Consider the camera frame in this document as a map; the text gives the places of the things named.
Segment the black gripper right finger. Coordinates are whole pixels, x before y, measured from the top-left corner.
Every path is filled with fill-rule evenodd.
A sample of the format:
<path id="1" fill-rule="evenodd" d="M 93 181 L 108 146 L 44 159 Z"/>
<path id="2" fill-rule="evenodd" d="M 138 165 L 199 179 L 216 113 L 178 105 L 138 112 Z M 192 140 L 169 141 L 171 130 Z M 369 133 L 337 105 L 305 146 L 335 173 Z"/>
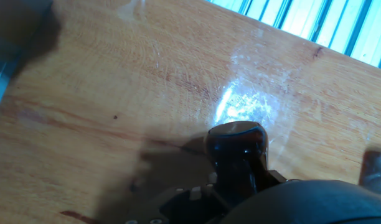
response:
<path id="1" fill-rule="evenodd" d="M 365 151 L 359 185 L 370 190 L 381 191 L 381 151 Z"/>

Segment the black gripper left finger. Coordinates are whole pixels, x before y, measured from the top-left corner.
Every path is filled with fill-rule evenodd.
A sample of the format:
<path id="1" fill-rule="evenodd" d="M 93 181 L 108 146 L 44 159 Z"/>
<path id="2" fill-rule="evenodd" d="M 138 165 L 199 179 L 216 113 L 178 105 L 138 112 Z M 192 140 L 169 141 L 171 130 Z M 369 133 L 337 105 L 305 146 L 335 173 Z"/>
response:
<path id="1" fill-rule="evenodd" d="M 219 223 L 229 208 L 214 184 L 176 187 L 132 208 L 125 224 Z"/>

